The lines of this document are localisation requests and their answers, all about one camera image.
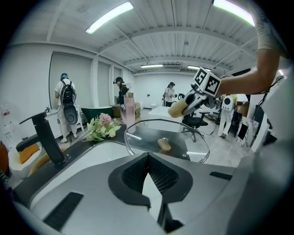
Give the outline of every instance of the white sneaker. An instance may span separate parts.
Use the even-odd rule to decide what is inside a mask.
[[[63,138],[62,140],[61,140],[61,142],[64,144],[64,143],[66,143],[68,140],[67,140],[67,138]]]

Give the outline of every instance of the orange sponge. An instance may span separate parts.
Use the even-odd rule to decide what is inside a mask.
[[[182,112],[185,108],[187,108],[188,104],[183,100],[179,100],[176,102],[170,109],[168,110],[169,115],[172,118],[179,118],[183,116]]]
[[[33,144],[25,148],[23,151],[19,152],[20,163],[24,164],[35,152],[39,150],[40,150],[39,146],[36,144]]]

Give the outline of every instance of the green tub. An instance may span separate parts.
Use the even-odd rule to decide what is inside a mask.
[[[111,106],[99,107],[99,108],[81,108],[82,112],[85,114],[88,122],[91,121],[92,118],[99,117],[101,113],[108,114],[113,118],[113,108]]]

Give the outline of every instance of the white table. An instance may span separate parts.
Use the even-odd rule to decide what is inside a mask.
[[[158,106],[148,113],[149,118],[150,119],[160,118],[160,119],[165,119],[165,120],[174,121],[178,123],[182,122],[182,117],[173,118],[169,115],[168,110],[169,110],[169,107]],[[169,123],[169,122],[149,121],[148,127],[157,129],[157,130],[179,132],[180,125],[176,123]]]

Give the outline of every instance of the fluorescent light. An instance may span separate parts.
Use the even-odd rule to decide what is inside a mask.
[[[106,22],[110,21],[111,19],[115,18],[116,16],[129,11],[131,9],[133,9],[134,7],[132,6],[131,3],[126,2],[114,9],[112,9],[111,11],[107,12],[104,16],[102,16],[101,18],[99,18],[97,21],[95,21],[87,30],[86,33],[88,34],[92,34],[94,33],[99,27],[101,27],[103,24],[105,24]]]
[[[227,11],[235,14],[236,16],[239,16],[242,19],[246,20],[251,25],[255,26],[253,18],[250,15],[250,13],[245,11],[241,7],[235,5],[235,4],[231,3],[231,2],[228,2],[226,0],[214,0],[213,5],[217,6],[219,8],[222,8],[224,10],[227,10]]]
[[[153,65],[141,65],[141,68],[157,68],[162,67],[162,64],[153,64]]]
[[[200,67],[190,66],[190,65],[189,65],[188,68],[190,68],[190,69],[196,69],[196,70],[197,70],[197,69],[199,69]]]

